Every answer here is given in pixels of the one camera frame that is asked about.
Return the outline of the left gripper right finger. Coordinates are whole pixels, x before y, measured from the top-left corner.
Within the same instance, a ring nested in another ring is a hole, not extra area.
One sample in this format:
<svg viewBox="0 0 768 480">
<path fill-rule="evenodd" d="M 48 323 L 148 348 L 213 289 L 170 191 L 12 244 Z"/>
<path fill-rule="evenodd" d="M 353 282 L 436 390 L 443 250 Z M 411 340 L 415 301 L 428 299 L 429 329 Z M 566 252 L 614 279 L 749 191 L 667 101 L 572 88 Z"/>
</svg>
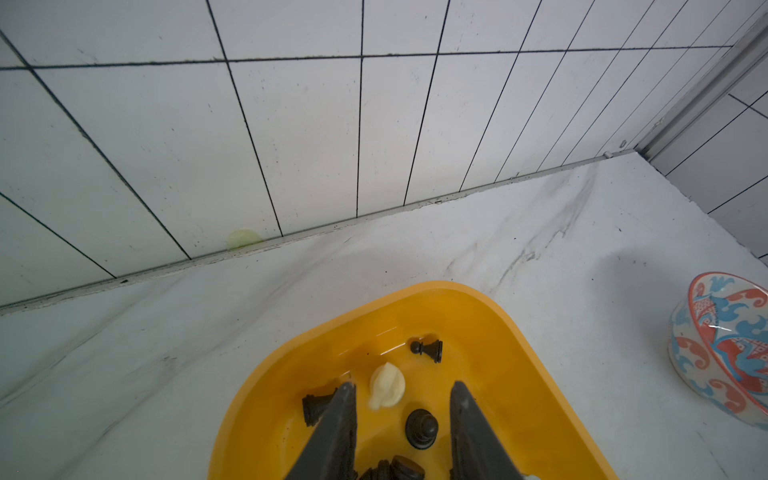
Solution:
<svg viewBox="0 0 768 480">
<path fill-rule="evenodd" d="M 451 479 L 523 479 L 468 387 L 450 393 Z"/>
</svg>

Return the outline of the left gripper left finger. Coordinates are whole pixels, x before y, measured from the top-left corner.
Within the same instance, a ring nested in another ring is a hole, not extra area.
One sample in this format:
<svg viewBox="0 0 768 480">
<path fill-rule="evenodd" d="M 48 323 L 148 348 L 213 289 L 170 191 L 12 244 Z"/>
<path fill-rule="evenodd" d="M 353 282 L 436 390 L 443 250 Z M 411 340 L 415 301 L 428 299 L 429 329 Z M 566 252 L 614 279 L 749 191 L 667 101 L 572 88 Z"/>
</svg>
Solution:
<svg viewBox="0 0 768 480">
<path fill-rule="evenodd" d="M 333 400 L 314 426 L 286 479 L 356 479 L 356 386 L 336 388 Z"/>
</svg>

